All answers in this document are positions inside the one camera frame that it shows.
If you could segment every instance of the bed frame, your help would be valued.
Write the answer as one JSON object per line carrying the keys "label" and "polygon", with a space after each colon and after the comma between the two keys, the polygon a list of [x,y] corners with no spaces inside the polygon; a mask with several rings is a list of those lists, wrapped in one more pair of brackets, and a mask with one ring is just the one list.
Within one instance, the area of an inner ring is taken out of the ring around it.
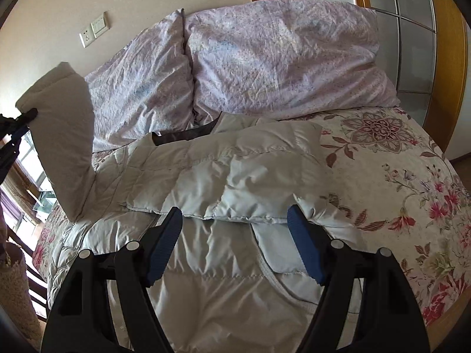
{"label": "bed frame", "polygon": [[[466,21],[453,0],[433,2],[437,27],[437,61],[432,97],[423,128],[445,150],[458,121],[465,92],[468,65]],[[371,7],[370,0],[356,0],[356,3],[365,8]],[[470,300],[471,288],[468,288],[442,317],[427,328],[432,350],[444,341],[468,303],[467,313],[471,314]],[[464,318],[469,318],[469,315],[463,315]]]}

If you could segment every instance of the window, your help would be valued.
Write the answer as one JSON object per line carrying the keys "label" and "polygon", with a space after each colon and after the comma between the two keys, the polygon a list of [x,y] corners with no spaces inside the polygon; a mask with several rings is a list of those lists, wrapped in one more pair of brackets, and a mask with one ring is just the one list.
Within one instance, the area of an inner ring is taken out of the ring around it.
{"label": "window", "polygon": [[[34,287],[32,284],[33,290],[29,290],[30,296],[33,299],[33,307],[36,310],[36,314],[40,317],[46,318],[46,308],[45,301],[46,299],[42,296],[46,296],[46,283],[40,279],[38,271],[33,267],[31,252],[27,251],[27,247],[34,251],[36,248],[36,243],[38,242],[39,234],[42,230],[42,225],[35,226],[30,220],[25,216],[25,214],[18,208],[18,206],[3,192],[0,191],[0,202],[1,208],[3,210],[3,217],[9,228],[16,233],[16,236],[21,240],[20,247],[24,250],[24,258],[26,260],[26,265],[28,266],[26,275],[29,280],[32,280],[36,283],[37,287]],[[10,242],[18,242],[17,239],[9,239]]]}
{"label": "window", "polygon": [[30,132],[27,132],[23,136],[19,151],[18,163],[27,171],[36,186],[40,188],[41,191],[52,191],[51,183],[46,177],[46,173],[39,161],[38,153],[34,148]]}

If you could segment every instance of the quilted fabric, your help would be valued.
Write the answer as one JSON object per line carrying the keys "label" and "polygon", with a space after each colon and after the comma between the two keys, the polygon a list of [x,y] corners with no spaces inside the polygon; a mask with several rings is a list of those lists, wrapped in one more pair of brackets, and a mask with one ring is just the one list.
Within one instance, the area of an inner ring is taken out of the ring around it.
{"label": "quilted fabric", "polygon": [[267,0],[185,18],[197,121],[221,111],[289,119],[329,109],[395,106],[375,64],[376,13],[356,5]]}
{"label": "quilted fabric", "polygon": [[193,77],[183,51],[183,10],[143,30],[85,80],[95,111],[93,152],[152,131],[191,127]]}
{"label": "quilted fabric", "polygon": [[[282,284],[262,256],[251,226],[286,223],[287,208],[297,202],[308,218],[326,224],[333,237],[354,247],[362,242],[360,231],[326,199],[329,181],[327,167],[318,156],[319,126],[258,124],[256,119],[242,119],[239,126],[230,120],[228,126],[224,119],[231,117],[241,116],[221,116],[221,126],[216,124],[211,135],[157,147],[149,134],[105,159],[81,219],[65,226],[56,244],[49,268],[49,304],[78,251],[116,251],[130,240],[139,240],[149,226],[162,220],[150,211],[163,214],[167,206],[179,206],[185,219],[170,258],[171,271],[166,269],[150,292],[173,349],[237,352],[246,347],[256,352],[273,350],[275,345],[283,351],[296,347],[319,301],[320,288],[306,275],[299,257],[296,266],[284,272],[293,282]],[[251,123],[255,126],[243,128]],[[188,150],[183,159],[182,146]],[[295,162],[300,168],[293,169]],[[167,169],[167,178],[159,169]],[[133,179],[141,175],[149,179]],[[157,208],[167,192],[162,208]],[[149,206],[142,206],[143,199]],[[148,212],[130,210],[131,203]],[[217,220],[199,219],[213,208]],[[278,260],[284,261],[287,252],[292,260],[293,251],[293,241],[286,239],[275,265],[280,266]],[[291,293],[296,287],[309,287],[313,295],[298,299]],[[359,285],[355,294],[349,315],[352,322],[360,304]],[[120,342],[128,346],[117,301],[112,287],[114,324]]]}

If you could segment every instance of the electrical outlet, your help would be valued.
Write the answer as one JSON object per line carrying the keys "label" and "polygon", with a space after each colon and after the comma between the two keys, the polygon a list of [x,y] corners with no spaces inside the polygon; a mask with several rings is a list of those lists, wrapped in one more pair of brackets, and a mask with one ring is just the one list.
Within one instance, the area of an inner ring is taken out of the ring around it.
{"label": "electrical outlet", "polygon": [[91,22],[91,28],[96,39],[109,29],[105,13]]}
{"label": "electrical outlet", "polygon": [[84,48],[86,48],[93,41],[95,41],[95,36],[93,35],[93,29],[91,28],[91,24],[88,24],[88,26],[80,32],[79,36]]}

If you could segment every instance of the bedsheet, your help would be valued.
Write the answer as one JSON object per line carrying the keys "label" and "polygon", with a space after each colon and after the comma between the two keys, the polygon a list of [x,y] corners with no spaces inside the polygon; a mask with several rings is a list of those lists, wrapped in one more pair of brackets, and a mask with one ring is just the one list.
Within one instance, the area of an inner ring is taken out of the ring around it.
{"label": "bedsheet", "polygon": [[[361,230],[367,248],[390,248],[426,325],[471,285],[471,197],[443,152],[401,108],[334,110],[298,118],[323,126],[334,182],[329,201]],[[106,153],[94,155],[94,165]],[[54,208],[34,265],[48,276],[67,218]]]}

